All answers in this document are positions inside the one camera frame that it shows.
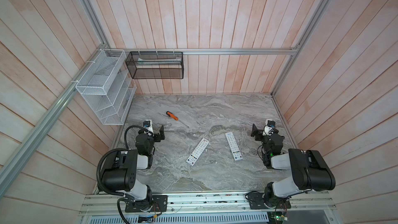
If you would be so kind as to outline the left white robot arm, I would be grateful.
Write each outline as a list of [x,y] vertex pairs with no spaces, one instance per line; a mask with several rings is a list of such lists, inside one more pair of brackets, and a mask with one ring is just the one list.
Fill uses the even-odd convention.
[[159,133],[154,133],[149,121],[142,127],[131,125],[123,135],[125,147],[112,149],[100,159],[96,168],[97,187],[108,195],[120,197],[119,211],[120,202],[126,203],[126,211],[132,208],[141,212],[155,211],[150,186],[137,179],[137,171],[152,167],[154,144],[164,139],[164,126]]

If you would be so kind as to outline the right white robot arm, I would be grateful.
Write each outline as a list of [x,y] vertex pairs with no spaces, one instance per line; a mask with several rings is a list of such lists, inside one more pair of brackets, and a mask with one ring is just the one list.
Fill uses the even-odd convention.
[[282,153],[285,137],[279,135],[275,121],[268,120],[262,130],[253,124],[250,136],[261,142],[260,158],[267,169],[291,172],[291,176],[267,184],[262,195],[265,207],[277,208],[307,191],[335,188],[336,179],[319,151],[289,148]]

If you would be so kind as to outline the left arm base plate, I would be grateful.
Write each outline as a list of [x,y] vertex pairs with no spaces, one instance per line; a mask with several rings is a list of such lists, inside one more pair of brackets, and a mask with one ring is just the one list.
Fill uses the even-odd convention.
[[145,200],[127,203],[126,213],[163,213],[167,210],[167,195],[154,195]]

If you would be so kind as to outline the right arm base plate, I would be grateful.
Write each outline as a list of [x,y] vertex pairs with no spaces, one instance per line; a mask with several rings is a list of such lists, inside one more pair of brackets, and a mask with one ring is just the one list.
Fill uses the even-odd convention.
[[288,198],[279,198],[272,194],[250,191],[245,194],[250,209],[290,209],[291,204]]

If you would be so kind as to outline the orange handled screwdriver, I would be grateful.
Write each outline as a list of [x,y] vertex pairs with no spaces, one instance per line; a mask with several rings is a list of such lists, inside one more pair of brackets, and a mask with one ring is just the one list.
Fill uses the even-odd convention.
[[174,120],[176,120],[176,121],[179,120],[178,117],[176,117],[176,116],[175,116],[173,113],[171,113],[170,111],[167,111],[166,114],[167,114],[170,118],[172,118],[172,119],[174,119]]

